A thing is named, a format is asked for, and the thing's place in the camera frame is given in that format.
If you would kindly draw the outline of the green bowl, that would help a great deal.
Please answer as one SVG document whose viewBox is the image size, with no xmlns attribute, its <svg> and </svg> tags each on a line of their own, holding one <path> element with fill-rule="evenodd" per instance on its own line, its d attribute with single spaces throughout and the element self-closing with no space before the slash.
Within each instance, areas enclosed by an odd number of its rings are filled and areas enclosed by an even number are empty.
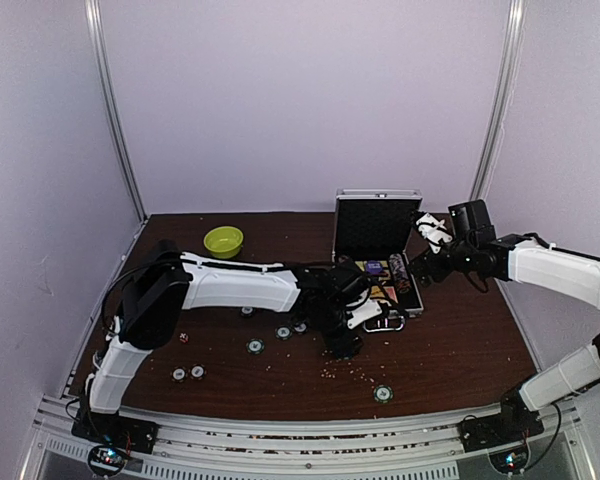
<svg viewBox="0 0 600 480">
<path fill-rule="evenodd" d="M 234 226 L 220 226 L 210 230 L 203 239 L 208 253 L 217 259 L 231 259 L 237 256 L 243 246 L 244 234 Z"/>
</svg>

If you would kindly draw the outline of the front aluminium rail base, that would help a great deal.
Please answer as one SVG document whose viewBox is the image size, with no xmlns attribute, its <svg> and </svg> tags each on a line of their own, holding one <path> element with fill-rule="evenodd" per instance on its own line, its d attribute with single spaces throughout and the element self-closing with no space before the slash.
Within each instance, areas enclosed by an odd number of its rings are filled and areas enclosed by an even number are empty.
<svg viewBox="0 0 600 480">
<path fill-rule="evenodd" d="M 68 460 L 61 478 L 96 479 L 86 465 L 92 443 L 71 435 L 69 396 L 43 396 L 16 479 L 58 478 L 52 460 Z M 123 407 L 125 416 L 158 425 L 153 453 L 112 479 L 600 479 L 573 402 L 560 406 L 552 447 L 523 475 L 501 474 L 496 453 L 467 452 L 458 425 L 495 414 L 496 404 L 436 414 L 324 422 L 241 421 Z"/>
</svg>

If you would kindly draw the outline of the chip row in case right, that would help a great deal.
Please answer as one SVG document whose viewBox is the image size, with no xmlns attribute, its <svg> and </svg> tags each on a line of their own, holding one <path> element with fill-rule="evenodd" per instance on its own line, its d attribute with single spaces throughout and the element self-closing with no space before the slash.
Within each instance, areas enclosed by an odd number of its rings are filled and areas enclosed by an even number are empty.
<svg viewBox="0 0 600 480">
<path fill-rule="evenodd" d="M 401 254 L 390 255 L 388 265 L 396 293 L 400 295 L 408 294 L 412 290 L 413 285 L 403 256 Z"/>
</svg>

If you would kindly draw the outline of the red chip front left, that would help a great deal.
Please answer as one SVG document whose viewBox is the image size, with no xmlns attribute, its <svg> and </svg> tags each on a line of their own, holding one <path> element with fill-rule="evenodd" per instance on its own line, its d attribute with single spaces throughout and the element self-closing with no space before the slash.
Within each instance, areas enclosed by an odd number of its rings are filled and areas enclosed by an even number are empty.
<svg viewBox="0 0 600 480">
<path fill-rule="evenodd" d="M 178 382 L 178 383 L 183 382 L 187 379 L 187 371 L 182 367 L 175 368 L 171 372 L 171 379 L 174 382 Z"/>
</svg>

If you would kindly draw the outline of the right aluminium frame post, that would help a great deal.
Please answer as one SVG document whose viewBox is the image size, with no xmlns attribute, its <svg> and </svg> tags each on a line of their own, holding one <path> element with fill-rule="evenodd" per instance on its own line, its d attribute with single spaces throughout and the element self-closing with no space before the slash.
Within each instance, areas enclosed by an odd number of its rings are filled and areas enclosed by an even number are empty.
<svg viewBox="0 0 600 480">
<path fill-rule="evenodd" d="M 526 1 L 513 0 L 509 2 L 499 73 L 478 167 L 470 192 L 471 200 L 486 198 L 495 172 L 501 143 L 504 139 L 505 117 L 513 98 L 517 78 L 526 10 Z"/>
</svg>

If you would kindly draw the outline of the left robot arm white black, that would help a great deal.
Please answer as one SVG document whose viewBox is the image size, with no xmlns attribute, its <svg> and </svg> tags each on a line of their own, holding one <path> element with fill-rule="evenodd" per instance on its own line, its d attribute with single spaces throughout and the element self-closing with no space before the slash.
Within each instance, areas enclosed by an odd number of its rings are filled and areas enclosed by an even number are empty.
<svg viewBox="0 0 600 480">
<path fill-rule="evenodd" d="M 144 360 L 166 345 L 182 311 L 206 307 L 290 313 L 322 335 L 337 358 L 356 355 L 355 328 L 381 313 L 365 273 L 343 263 L 253 264 L 182 252 L 160 241 L 146 262 L 113 284 L 121 299 L 106 326 L 105 345 L 93 357 L 73 433 L 112 445 L 153 432 L 120 417 L 121 401 Z"/>
</svg>

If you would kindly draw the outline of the aluminium frame post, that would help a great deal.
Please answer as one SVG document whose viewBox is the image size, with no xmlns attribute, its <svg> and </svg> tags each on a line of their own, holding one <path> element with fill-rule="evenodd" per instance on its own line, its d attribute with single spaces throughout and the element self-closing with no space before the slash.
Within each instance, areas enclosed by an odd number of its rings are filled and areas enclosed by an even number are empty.
<svg viewBox="0 0 600 480">
<path fill-rule="evenodd" d="M 148 215 L 141 198 L 140 189 L 131 164 L 127 142 L 123 132 L 123 125 L 117 105 L 107 54 L 100 1 L 86 0 L 84 5 L 87 27 L 94 51 L 100 88 L 104 100 L 105 115 L 116 159 L 121 171 L 123 183 L 133 205 L 135 215 L 138 221 L 143 223 L 148 219 Z"/>
<path fill-rule="evenodd" d="M 470 192 L 471 200 L 486 198 L 495 172 L 501 143 L 504 139 L 505 117 L 513 98 L 517 78 L 526 10 L 526 1 L 513 0 L 509 2 L 499 73 L 478 167 Z"/>
</svg>

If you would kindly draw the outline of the left aluminium frame post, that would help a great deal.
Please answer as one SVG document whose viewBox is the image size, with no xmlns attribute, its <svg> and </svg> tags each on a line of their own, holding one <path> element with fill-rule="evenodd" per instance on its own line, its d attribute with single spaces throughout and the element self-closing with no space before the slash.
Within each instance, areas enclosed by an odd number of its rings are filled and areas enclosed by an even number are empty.
<svg viewBox="0 0 600 480">
<path fill-rule="evenodd" d="M 100 88 L 104 100 L 105 115 L 116 159 L 121 171 L 123 183 L 133 205 L 135 215 L 138 221 L 143 223 L 148 219 L 148 215 L 141 198 L 140 189 L 131 164 L 127 142 L 123 132 L 123 125 L 117 105 L 107 54 L 100 1 L 86 0 L 84 5 L 87 27 L 94 51 Z"/>
</svg>

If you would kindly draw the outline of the red chip front right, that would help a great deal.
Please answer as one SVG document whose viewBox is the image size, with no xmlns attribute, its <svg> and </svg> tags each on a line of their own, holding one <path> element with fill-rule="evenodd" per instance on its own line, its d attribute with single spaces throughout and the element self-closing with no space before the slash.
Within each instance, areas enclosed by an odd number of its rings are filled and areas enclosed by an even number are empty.
<svg viewBox="0 0 600 480">
<path fill-rule="evenodd" d="M 196 364 L 190 369 L 189 375 L 194 380 L 202 380 L 206 375 L 206 369 L 203 365 Z"/>
</svg>

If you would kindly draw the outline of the green poker chip front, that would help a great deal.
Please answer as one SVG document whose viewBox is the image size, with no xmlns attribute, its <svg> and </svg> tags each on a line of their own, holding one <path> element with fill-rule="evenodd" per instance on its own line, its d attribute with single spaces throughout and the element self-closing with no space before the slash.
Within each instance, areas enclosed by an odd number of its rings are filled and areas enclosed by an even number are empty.
<svg viewBox="0 0 600 480">
<path fill-rule="evenodd" d="M 388 385 L 378 385 L 374 388 L 373 398 L 376 402 L 386 404 L 394 397 L 393 389 Z"/>
</svg>

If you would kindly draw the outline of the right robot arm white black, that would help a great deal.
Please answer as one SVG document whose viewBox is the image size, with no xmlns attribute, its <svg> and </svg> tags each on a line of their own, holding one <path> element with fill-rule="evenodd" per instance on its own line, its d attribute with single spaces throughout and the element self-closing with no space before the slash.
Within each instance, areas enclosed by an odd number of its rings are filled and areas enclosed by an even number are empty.
<svg viewBox="0 0 600 480">
<path fill-rule="evenodd" d="M 500 236 L 482 200 L 449 207 L 444 221 L 418 211 L 411 223 L 428 248 L 411 262 L 422 284 L 462 276 L 481 293 L 495 280 L 551 293 L 600 313 L 600 256 L 576 252 L 536 232 Z M 465 450 L 539 435 L 543 409 L 600 384 L 600 328 L 587 344 L 504 393 L 495 414 L 469 417 L 458 428 Z"/>
</svg>

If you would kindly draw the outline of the purple round button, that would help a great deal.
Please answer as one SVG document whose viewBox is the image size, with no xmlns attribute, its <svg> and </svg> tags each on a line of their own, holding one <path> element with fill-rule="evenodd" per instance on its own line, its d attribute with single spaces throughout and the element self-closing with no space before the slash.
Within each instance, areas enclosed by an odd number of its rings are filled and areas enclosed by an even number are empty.
<svg viewBox="0 0 600 480">
<path fill-rule="evenodd" d="M 385 272 L 386 262 L 379 260 L 367 260 L 365 262 L 365 271 L 374 276 L 382 276 Z"/>
</svg>

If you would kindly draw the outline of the aluminium poker case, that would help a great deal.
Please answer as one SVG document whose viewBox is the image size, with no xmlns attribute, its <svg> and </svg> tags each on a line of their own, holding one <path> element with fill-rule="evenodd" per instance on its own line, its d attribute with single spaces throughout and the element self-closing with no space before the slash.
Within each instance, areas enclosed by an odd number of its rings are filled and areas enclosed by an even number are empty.
<svg viewBox="0 0 600 480">
<path fill-rule="evenodd" d="M 359 327 L 367 333 L 398 332 L 410 318 L 420 316 L 423 302 L 412 274 L 406 247 L 412 231 L 412 215 L 421 205 L 418 190 L 340 189 L 336 193 L 335 228 L 332 258 L 348 257 L 366 274 L 365 262 L 386 262 L 382 276 L 368 274 L 376 280 L 366 295 L 366 301 L 376 299 L 390 304 L 386 319 L 365 322 Z M 406 295 L 396 293 L 388 265 L 392 254 L 401 254 L 410 273 L 412 290 Z"/>
</svg>

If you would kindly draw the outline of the green poker chip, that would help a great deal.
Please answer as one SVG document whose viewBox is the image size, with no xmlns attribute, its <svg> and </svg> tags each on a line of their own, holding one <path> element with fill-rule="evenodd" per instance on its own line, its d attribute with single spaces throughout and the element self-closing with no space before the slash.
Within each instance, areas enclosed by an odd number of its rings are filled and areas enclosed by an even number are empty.
<svg viewBox="0 0 600 480">
<path fill-rule="evenodd" d="M 251 355 L 259 355 L 265 350 L 265 343 L 260 338 L 252 338 L 246 343 L 246 350 Z"/>
<path fill-rule="evenodd" d="M 388 385 L 378 385 L 374 388 L 373 398 L 376 402 L 386 404 L 394 397 L 393 389 Z"/>
<path fill-rule="evenodd" d="M 275 329 L 275 337 L 279 340 L 286 341 L 293 336 L 293 330 L 286 325 L 281 325 Z"/>
</svg>

